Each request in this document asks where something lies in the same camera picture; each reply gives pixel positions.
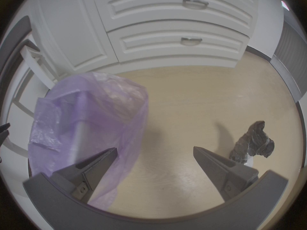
black plastic wrapper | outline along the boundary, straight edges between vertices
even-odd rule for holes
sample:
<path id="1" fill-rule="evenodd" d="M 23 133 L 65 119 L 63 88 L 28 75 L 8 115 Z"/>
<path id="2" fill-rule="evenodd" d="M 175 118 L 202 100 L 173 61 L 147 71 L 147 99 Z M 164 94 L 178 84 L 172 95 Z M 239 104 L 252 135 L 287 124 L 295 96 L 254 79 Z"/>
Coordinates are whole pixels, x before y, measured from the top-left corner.
<path id="1" fill-rule="evenodd" d="M 263 132 L 264 125 L 264 121 L 253 123 L 247 133 L 236 142 L 229 158 L 244 164 L 247 162 L 248 155 L 262 155 L 266 158 L 270 156 L 274 150 L 274 141 Z"/>

drawer handle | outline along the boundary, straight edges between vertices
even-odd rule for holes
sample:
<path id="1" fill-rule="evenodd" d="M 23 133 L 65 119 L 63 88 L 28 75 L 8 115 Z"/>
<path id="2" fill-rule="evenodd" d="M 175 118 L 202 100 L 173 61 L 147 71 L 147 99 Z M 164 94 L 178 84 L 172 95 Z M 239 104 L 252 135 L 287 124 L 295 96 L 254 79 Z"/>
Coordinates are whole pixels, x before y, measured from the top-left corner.
<path id="1" fill-rule="evenodd" d="M 191 44 L 189 45 L 198 45 L 201 43 L 203 39 L 202 38 L 190 38 L 190 37 L 182 37 L 181 38 L 181 42 L 184 43 L 184 42 L 189 42 Z"/>
<path id="2" fill-rule="evenodd" d="M 202 9 L 205 9 L 208 7 L 209 3 L 208 2 L 205 2 L 205 1 L 202 1 L 202 0 L 182 0 L 182 4 L 183 6 L 187 7 L 188 6 L 188 3 L 198 3 L 200 4 L 202 7 Z"/>

cabinet door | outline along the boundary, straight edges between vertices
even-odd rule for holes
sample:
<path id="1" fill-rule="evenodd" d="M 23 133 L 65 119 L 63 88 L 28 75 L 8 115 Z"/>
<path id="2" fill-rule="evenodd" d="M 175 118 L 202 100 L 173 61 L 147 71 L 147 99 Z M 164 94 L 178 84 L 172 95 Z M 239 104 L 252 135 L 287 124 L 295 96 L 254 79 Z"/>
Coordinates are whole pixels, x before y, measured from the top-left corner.
<path id="1" fill-rule="evenodd" d="M 195 21 L 155 21 L 108 33 L 120 62 L 159 56 L 241 59 L 249 38 L 231 29 Z"/>
<path id="2" fill-rule="evenodd" d="M 69 74 L 118 61 L 94 0 L 35 0 L 30 13 L 44 51 Z"/>
<path id="3" fill-rule="evenodd" d="M 106 31 L 139 22 L 186 19 L 252 36 L 258 0 L 95 0 Z"/>

purple plastic bag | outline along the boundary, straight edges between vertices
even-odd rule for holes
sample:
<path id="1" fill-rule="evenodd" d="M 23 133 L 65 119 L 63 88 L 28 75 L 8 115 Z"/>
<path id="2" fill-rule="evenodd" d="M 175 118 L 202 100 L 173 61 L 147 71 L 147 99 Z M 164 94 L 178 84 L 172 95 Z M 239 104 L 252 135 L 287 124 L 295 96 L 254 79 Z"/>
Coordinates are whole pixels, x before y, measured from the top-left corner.
<path id="1" fill-rule="evenodd" d="M 145 87 L 106 73 L 63 79 L 39 98 L 28 146 L 32 175 L 51 176 L 105 149 L 118 157 L 88 204 L 106 210 L 140 154 L 148 115 Z"/>

beige floor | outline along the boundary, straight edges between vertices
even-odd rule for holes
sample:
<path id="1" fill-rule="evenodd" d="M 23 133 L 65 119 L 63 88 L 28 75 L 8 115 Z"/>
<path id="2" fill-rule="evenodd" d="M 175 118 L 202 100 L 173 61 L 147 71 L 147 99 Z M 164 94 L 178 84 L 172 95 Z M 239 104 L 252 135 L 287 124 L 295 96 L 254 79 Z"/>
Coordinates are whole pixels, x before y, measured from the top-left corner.
<path id="1" fill-rule="evenodd" d="M 148 90 L 148 126 L 141 154 L 118 187 L 110 212 L 140 218 L 194 214 L 224 201 L 193 158 L 193 146 L 228 157 L 255 121 L 275 142 L 269 158 L 254 157 L 259 176 L 271 169 L 289 179 L 277 212 L 302 164 L 299 115 L 285 83 L 265 60 L 245 53 L 235 69 L 163 67 L 120 74 Z"/>

